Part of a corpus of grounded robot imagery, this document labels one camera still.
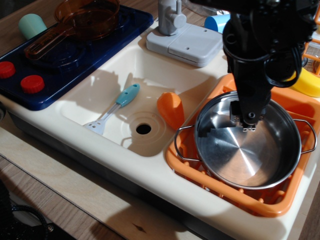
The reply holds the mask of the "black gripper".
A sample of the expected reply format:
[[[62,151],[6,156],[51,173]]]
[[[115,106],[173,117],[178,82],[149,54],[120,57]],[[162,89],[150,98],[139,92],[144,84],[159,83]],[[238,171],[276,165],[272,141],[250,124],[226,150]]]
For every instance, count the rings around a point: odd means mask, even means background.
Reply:
[[[243,132],[254,132],[265,118],[272,88],[291,87],[302,71],[303,34],[297,23],[290,30],[285,17],[233,12],[224,27],[223,50],[238,94],[229,118]]]

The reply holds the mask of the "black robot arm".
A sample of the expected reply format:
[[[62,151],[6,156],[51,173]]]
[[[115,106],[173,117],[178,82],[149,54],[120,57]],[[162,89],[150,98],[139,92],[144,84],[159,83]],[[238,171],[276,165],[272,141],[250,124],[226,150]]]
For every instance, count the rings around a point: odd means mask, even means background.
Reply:
[[[305,44],[317,26],[317,0],[201,0],[200,5],[230,13],[223,33],[228,72],[238,101],[230,117],[254,131],[266,115],[274,87],[294,85],[303,68]]]

